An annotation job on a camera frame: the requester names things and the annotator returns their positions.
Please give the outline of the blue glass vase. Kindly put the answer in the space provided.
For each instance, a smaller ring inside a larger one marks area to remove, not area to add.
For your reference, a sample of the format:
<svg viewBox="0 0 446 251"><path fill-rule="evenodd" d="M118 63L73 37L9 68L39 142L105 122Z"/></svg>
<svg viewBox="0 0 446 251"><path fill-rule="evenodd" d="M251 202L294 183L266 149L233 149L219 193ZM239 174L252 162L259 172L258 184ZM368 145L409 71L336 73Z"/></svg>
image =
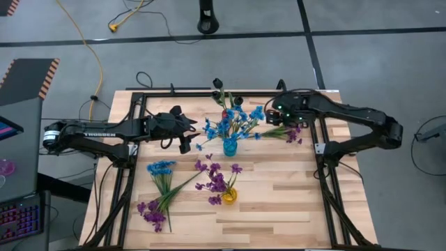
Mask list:
<svg viewBox="0 0 446 251"><path fill-rule="evenodd" d="M237 153L238 143L236 140L225 139L223 143L223 152L227 157L233 157Z"/></svg>

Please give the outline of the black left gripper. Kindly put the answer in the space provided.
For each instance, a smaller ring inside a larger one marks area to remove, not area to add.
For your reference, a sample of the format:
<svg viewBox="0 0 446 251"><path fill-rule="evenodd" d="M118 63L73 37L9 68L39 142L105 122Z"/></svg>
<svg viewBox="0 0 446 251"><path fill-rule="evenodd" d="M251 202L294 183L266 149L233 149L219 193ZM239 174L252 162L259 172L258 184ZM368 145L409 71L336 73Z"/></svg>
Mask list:
<svg viewBox="0 0 446 251"><path fill-rule="evenodd" d="M151 139L153 141L161 141L162 149L171 146L173 139L180 140L180 153L186 154L191 150L190 142L192 139L200 135L200 132L184 135L190 131L191 125L197 123L195 120L187 118L179 105L173 106L169 113L160 112L153 117L151 124Z"/></svg>

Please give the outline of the small black orange-striped mat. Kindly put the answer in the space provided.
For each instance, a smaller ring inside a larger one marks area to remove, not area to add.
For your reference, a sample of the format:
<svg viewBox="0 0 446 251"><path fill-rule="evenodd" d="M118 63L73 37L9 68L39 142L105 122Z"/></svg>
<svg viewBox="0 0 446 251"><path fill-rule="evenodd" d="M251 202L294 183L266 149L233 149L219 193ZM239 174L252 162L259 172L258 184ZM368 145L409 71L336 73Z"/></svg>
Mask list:
<svg viewBox="0 0 446 251"><path fill-rule="evenodd" d="M0 0L0 17L10 17L17 10L20 0Z"/></svg>

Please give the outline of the purple artificial flower bunch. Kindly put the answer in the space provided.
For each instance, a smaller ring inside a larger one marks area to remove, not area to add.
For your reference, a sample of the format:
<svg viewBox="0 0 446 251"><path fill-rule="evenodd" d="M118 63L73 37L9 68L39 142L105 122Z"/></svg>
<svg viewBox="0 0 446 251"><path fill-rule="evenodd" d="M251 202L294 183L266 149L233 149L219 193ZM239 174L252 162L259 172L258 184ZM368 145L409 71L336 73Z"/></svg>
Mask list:
<svg viewBox="0 0 446 251"><path fill-rule="evenodd" d="M277 128L273 128L266 132L261 133L262 137L269 137L275 139L283 139L286 143L297 143L302 144L302 139L300 138L301 128L297 126L286 127L281 125Z"/></svg>
<svg viewBox="0 0 446 251"><path fill-rule="evenodd" d="M172 187L172 177L173 172L158 172L152 173L151 178L160 193L160 196L149 202L141 202L137 204L137 211L140 216L148 223L151 223L154 227L156 233L162 231L162 225L168 222L169 231L171 231L171 220L169 207L172 201L176 198L178 193L195 177L197 177L200 172L196 173L188 180L182 182L176 187Z"/></svg>
<svg viewBox="0 0 446 251"><path fill-rule="evenodd" d="M212 154L206 155L206 159L210 164L204 163L202 160L197 160L194 164L196 170L204 173L209 181L206 183L196 183L196 190L207 190L213 195L209 196L208 203L216 206L224 203L222 201L221 195L225 192L230 191L234 188L238 175L242 173L243 168L239 164L231 165L231 175L226 178L222 173L222 166L218 162L212 161Z"/></svg>

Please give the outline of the black flat strip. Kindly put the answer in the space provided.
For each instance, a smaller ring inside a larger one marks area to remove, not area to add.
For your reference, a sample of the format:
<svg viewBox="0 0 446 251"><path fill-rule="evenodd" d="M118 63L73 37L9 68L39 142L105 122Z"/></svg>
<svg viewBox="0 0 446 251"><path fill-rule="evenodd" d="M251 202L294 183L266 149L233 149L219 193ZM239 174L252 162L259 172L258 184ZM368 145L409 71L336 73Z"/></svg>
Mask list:
<svg viewBox="0 0 446 251"><path fill-rule="evenodd" d="M171 87L155 87L155 88L143 88L143 87L128 87L125 91L171 91ZM211 90L210 87L174 87L174 91L180 90Z"/></svg>

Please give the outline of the black artificial rose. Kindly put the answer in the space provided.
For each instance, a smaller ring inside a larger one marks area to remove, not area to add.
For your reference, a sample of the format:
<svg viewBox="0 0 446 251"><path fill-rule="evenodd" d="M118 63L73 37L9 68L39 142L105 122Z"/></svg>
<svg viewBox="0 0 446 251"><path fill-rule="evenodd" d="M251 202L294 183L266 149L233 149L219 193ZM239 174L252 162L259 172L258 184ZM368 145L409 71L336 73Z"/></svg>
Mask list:
<svg viewBox="0 0 446 251"><path fill-rule="evenodd" d="M225 91L223 88L223 82L220 79L215 78L213 80L213 86L216 88L216 91L221 91L222 93L225 94Z"/></svg>
<svg viewBox="0 0 446 251"><path fill-rule="evenodd" d="M221 91L213 91L211 94L212 99L220 106L223 110L226 109L225 94Z"/></svg>
<svg viewBox="0 0 446 251"><path fill-rule="evenodd" d="M231 92L228 92L228 96L231 109L241 112L243 110L242 109L242 104L244 102L243 97L234 96Z"/></svg>

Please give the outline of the black floor beam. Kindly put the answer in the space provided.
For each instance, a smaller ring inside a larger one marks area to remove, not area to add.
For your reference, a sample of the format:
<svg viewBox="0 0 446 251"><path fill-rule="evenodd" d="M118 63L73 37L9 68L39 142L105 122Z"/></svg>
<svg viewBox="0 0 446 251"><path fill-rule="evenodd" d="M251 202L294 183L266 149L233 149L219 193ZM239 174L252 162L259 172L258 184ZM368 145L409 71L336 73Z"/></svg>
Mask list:
<svg viewBox="0 0 446 251"><path fill-rule="evenodd" d="M80 185L74 185L51 176L38 173L37 191L50 191L52 195L64 199L87 204L91 195L91 189Z"/></svg>

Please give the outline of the black stand base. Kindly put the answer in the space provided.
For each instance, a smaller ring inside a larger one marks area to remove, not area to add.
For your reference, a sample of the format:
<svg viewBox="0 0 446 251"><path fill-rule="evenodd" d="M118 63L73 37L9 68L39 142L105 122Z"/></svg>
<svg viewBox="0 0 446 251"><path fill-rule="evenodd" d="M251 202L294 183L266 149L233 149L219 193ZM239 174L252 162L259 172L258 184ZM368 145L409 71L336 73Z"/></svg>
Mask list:
<svg viewBox="0 0 446 251"><path fill-rule="evenodd" d="M199 0L199 21L197 30L205 35L215 33L220 27L215 16L213 0Z"/></svg>

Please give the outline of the grey laptop backlit keyboard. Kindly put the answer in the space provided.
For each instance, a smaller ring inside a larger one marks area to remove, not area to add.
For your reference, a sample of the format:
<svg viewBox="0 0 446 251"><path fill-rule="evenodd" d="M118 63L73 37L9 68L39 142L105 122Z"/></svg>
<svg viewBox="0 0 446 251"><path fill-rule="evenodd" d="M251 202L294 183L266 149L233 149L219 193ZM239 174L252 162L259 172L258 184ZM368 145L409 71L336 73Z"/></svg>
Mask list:
<svg viewBox="0 0 446 251"><path fill-rule="evenodd" d="M0 251L48 251L51 193L38 189L42 100L0 106Z"/></svg>

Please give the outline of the yellow glass vase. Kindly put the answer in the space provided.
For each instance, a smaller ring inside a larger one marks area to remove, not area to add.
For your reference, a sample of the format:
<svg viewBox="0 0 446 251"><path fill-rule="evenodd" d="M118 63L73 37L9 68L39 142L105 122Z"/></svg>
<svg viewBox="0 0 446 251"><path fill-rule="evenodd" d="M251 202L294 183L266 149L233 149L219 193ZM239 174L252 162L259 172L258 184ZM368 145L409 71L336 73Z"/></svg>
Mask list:
<svg viewBox="0 0 446 251"><path fill-rule="evenodd" d="M232 205L238 198L237 190L235 188L232 188L230 189L230 191L223 193L221 195L221 198L226 205Z"/></svg>

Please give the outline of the blue artificial flower bunch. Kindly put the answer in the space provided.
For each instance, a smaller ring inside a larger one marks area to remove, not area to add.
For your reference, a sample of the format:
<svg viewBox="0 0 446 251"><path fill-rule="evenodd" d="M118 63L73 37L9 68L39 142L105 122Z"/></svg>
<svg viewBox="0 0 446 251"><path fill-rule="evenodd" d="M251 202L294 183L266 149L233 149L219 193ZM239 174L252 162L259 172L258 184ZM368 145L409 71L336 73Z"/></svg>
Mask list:
<svg viewBox="0 0 446 251"><path fill-rule="evenodd" d="M156 233L162 231L163 223L169 218L168 208L173 198L173 192L171 191L173 170L171 166L174 164L176 164L175 161L162 160L147 166L160 196L148 203L148 212L145 213L144 219L154 226Z"/></svg>
<svg viewBox="0 0 446 251"><path fill-rule="evenodd" d="M250 113L239 112L234 109L227 109L227 113L229 115L228 119L231 120L230 133L235 132L238 135L236 141L250 137L260 139L260 134L253 132L253 129L259 125L260 121L265 119L262 106L257 106Z"/></svg>
<svg viewBox="0 0 446 251"><path fill-rule="evenodd" d="M206 141L202 144L196 144L196 149L202 151L205 143L217 138L221 139L223 143L225 139L237 140L238 135L235 132L230 133L230 128L230 119L222 119L220 122L213 122L206 118L205 126L203 127L203 131L206 134Z"/></svg>

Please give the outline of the large black orange-striped mat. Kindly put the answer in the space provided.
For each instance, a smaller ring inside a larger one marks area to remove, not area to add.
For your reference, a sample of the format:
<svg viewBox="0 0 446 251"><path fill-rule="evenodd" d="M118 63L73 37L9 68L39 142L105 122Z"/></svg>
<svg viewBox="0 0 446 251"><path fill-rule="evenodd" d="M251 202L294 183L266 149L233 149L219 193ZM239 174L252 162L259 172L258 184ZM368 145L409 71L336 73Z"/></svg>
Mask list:
<svg viewBox="0 0 446 251"><path fill-rule="evenodd" d="M60 59L14 59L0 80L0 106L25 100L44 100Z"/></svg>

